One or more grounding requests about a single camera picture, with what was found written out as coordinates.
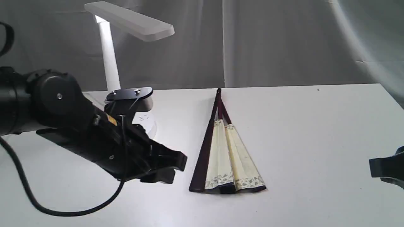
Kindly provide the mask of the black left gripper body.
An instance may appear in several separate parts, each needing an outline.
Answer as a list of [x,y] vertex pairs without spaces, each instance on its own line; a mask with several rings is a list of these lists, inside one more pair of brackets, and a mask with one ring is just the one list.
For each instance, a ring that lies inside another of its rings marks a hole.
[[64,119],[37,135],[88,160],[120,181],[142,179],[158,169],[150,157],[152,142],[141,125],[107,118]]

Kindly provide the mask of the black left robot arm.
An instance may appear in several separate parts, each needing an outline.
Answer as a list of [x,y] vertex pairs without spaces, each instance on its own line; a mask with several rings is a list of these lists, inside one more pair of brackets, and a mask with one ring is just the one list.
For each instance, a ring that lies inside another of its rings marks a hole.
[[35,131],[117,180],[172,184],[187,156],[149,138],[132,119],[96,107],[70,74],[1,67],[1,135]]

